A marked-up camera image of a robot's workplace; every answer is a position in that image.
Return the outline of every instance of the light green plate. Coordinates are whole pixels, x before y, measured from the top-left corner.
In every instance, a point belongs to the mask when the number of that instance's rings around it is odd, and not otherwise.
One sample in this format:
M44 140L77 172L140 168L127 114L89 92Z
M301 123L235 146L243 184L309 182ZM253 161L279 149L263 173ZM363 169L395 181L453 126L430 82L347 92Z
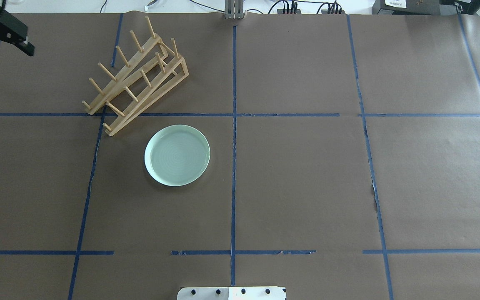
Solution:
M203 174L210 160L210 146L198 129L172 125L153 135L145 148L143 160L156 181L182 186Z

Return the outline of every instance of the white label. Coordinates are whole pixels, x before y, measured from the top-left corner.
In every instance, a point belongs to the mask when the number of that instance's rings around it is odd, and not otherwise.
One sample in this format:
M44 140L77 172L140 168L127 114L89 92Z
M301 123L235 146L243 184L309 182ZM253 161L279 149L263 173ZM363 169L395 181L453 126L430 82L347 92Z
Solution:
M389 10L379 10L379 13L377 15L392 15L394 11L389 11Z
M395 8L406 8L406 0L385 0L385 4Z

